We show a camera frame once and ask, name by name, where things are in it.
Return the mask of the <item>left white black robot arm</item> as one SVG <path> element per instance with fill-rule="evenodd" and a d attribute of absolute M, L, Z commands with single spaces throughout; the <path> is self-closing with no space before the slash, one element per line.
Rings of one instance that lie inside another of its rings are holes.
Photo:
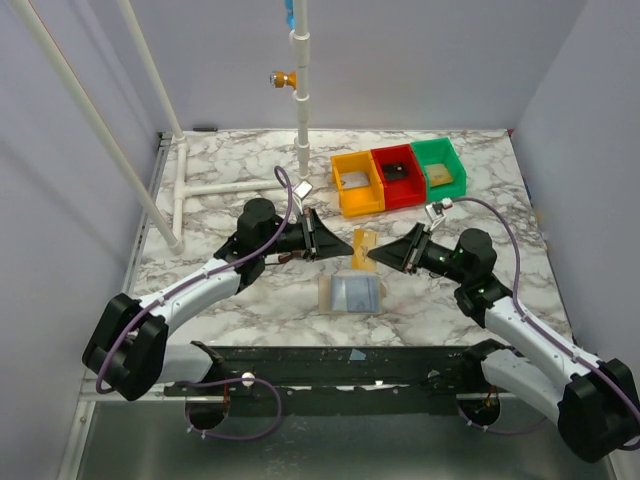
<path fill-rule="evenodd" d="M 269 255 L 314 261 L 352 252 L 315 209 L 305 209 L 289 223 L 277 215 L 271 201 L 252 199 L 244 205 L 235 233 L 199 270 L 139 299 L 125 293 L 113 297 L 85 347 L 82 363 L 96 374 L 98 392 L 115 391 L 129 401 L 157 384 L 212 381 L 222 357 L 199 341 L 169 344 L 180 327 L 252 285 Z"/>

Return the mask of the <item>beige card holder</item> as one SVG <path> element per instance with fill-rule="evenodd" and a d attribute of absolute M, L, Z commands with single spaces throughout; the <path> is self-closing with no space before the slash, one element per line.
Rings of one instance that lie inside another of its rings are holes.
<path fill-rule="evenodd" d="M 345 271 L 318 280 L 318 311 L 326 315 L 379 314 L 386 295 L 378 275 Z"/>

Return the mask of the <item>gold credit card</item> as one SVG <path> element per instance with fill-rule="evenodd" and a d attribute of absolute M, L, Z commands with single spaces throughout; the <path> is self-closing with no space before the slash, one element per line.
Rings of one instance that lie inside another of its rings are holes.
<path fill-rule="evenodd" d="M 354 231 L 353 250 L 351 267 L 355 270 L 375 272 L 377 264 L 375 260 L 368 257 L 370 250 L 373 250 L 378 243 L 378 233 L 372 230 L 356 229 Z"/>

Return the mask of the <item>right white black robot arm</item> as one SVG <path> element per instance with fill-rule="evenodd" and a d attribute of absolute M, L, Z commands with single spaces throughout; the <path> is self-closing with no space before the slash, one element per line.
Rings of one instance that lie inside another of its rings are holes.
<path fill-rule="evenodd" d="M 638 449 L 639 396 L 629 367 L 583 350 L 522 307 L 493 272 L 497 253 L 488 233 L 467 229 L 449 249 L 418 223 L 368 256 L 402 273 L 425 269 L 456 282 L 462 313 L 509 344 L 481 360 L 483 379 L 553 422 L 577 457 L 594 463 Z"/>

